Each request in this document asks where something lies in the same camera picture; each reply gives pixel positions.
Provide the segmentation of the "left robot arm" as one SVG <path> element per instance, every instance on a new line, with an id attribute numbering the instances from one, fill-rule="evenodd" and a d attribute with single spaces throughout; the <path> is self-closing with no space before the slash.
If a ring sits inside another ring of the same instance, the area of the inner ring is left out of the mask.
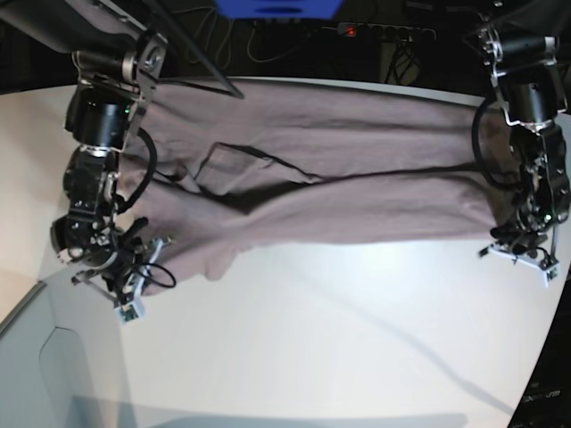
<path id="1" fill-rule="evenodd" d="M 556 257 L 559 227 L 570 213 L 567 146 L 556 122 L 567 110 L 557 51 L 569 21 L 568 1 L 527 1 L 501 15 L 483 16 L 478 27 L 463 37 L 481 57 L 491 83 L 471 128 L 476 165 L 488 185 L 512 195 L 507 220 L 492 229 L 493 243 L 479 254 L 533 268 L 545 285 L 561 274 Z M 482 155 L 480 124 L 493 104 L 510 128 L 509 149 L 518 163 L 516 181 L 499 181 Z"/>

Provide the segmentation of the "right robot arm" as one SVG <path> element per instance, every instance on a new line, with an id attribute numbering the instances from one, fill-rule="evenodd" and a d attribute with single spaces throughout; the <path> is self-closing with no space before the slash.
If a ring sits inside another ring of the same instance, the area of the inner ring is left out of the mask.
<path id="1" fill-rule="evenodd" d="M 54 252 L 79 265 L 71 281 L 109 300 L 121 323 L 139 319 L 150 270 L 168 240 L 144 242 L 145 218 L 128 229 L 117 218 L 156 170 L 157 152 L 141 123 L 167 40 L 116 1 L 4 1 L 1 18 L 69 54 L 79 74 L 64 122 L 77 145 L 62 179 L 69 208 L 51 225 Z"/>

